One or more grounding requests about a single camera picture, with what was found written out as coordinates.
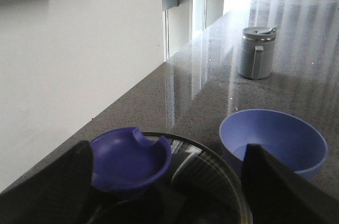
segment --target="granite countertop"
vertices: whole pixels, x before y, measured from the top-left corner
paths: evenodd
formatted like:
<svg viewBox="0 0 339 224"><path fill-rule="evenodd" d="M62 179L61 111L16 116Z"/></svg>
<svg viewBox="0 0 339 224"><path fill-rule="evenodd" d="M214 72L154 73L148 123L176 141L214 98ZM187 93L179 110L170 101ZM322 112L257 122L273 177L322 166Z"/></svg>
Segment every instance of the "granite countertop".
<svg viewBox="0 0 339 224"><path fill-rule="evenodd" d="M339 0L252 0L228 12L19 181L75 142L119 127L184 136L221 155L222 120L258 108L295 115L320 131L329 156L311 182L339 199L338 8ZM278 35L272 74L242 78L237 72L242 29L273 25Z"/></svg>

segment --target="handle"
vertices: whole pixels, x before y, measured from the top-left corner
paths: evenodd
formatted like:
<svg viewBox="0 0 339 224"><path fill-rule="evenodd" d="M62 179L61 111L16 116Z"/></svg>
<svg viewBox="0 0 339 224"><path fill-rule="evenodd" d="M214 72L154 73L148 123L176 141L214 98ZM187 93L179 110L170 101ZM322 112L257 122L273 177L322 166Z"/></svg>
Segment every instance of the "handle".
<svg viewBox="0 0 339 224"><path fill-rule="evenodd" d="M259 73L261 69L261 61L263 60L264 47L255 46L254 60L252 67L252 79L259 79Z"/></svg>

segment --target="jar lid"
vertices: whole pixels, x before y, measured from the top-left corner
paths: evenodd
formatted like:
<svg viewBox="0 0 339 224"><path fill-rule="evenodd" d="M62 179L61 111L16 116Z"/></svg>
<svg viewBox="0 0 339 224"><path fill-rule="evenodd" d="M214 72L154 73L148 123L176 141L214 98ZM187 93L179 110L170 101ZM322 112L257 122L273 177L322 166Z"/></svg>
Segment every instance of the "jar lid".
<svg viewBox="0 0 339 224"><path fill-rule="evenodd" d="M255 40L274 39L276 36L276 27L249 27L243 29L243 36Z"/></svg>

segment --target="purple bowl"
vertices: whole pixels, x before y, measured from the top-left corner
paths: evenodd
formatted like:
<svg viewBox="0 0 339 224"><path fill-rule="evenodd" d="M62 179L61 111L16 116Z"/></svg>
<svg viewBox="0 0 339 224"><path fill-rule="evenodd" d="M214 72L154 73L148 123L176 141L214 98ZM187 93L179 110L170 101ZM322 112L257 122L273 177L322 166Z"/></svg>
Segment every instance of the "purple bowl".
<svg viewBox="0 0 339 224"><path fill-rule="evenodd" d="M109 131L91 142L94 164L92 185L120 198L143 194L171 162L171 146L165 137L147 139L138 128Z"/></svg>
<svg viewBox="0 0 339 224"><path fill-rule="evenodd" d="M225 161L240 176L247 144L259 144L305 179L311 179L324 163L328 146L307 122L279 111L242 110L220 125Z"/></svg>

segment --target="countertop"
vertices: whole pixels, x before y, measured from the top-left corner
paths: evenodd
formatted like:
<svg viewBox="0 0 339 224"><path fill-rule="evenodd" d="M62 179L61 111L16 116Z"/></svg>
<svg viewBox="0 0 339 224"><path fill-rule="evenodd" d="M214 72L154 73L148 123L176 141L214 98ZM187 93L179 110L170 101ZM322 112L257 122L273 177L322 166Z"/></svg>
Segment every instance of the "countertop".
<svg viewBox="0 0 339 224"><path fill-rule="evenodd" d="M325 137L328 159L311 182L339 199L338 8L339 0L252 0L228 12L17 182L75 142L120 127L184 136L221 155L225 117L270 109L305 120ZM262 80L239 76L242 29L273 25L278 35L272 74Z"/></svg>

